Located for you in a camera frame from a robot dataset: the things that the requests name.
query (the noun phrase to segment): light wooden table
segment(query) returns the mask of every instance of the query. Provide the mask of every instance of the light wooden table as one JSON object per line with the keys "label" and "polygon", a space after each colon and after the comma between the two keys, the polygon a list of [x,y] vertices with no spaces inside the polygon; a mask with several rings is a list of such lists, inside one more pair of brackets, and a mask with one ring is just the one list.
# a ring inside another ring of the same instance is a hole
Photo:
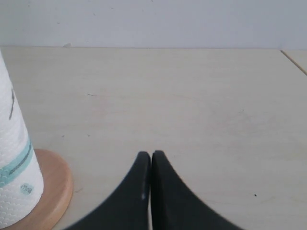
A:
{"label": "light wooden table", "polygon": [[2,49],[36,148],[71,166],[56,230],[164,150],[186,184],[246,230],[307,226],[307,77],[277,50]]}

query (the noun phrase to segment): wooden paper towel holder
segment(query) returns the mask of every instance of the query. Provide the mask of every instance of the wooden paper towel holder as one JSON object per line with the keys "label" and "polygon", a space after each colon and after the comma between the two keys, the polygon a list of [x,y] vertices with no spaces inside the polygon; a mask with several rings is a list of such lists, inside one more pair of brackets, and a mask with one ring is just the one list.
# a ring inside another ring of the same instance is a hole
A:
{"label": "wooden paper towel holder", "polygon": [[36,207],[25,218],[4,230],[51,230],[64,215],[73,192],[68,164],[58,154],[35,149],[44,178],[44,191]]}

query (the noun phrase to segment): paper towel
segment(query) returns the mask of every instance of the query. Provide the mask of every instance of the paper towel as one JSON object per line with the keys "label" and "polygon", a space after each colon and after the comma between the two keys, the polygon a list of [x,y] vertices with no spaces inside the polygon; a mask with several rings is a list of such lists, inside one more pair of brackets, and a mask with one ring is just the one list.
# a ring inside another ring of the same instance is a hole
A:
{"label": "paper towel", "polygon": [[0,229],[28,215],[43,190],[43,177],[0,52]]}

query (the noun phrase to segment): teal stripe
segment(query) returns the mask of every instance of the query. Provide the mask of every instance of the teal stripe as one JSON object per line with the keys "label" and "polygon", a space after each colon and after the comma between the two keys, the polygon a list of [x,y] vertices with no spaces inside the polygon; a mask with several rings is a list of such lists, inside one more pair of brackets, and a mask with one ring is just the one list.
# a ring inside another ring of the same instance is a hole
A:
{"label": "teal stripe", "polygon": [[29,165],[33,155],[33,148],[28,139],[24,150],[8,165],[0,169],[0,188],[12,182]]}

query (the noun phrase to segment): black plastic piece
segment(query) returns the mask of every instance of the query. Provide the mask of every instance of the black plastic piece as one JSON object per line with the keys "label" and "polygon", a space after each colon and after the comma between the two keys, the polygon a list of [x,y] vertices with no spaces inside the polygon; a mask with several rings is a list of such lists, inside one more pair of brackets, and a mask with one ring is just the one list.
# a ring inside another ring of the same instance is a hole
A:
{"label": "black plastic piece", "polygon": [[149,154],[140,152],[111,196],[66,230],[148,230],[150,167]]}
{"label": "black plastic piece", "polygon": [[198,199],[163,151],[152,158],[151,209],[153,230],[242,230]]}

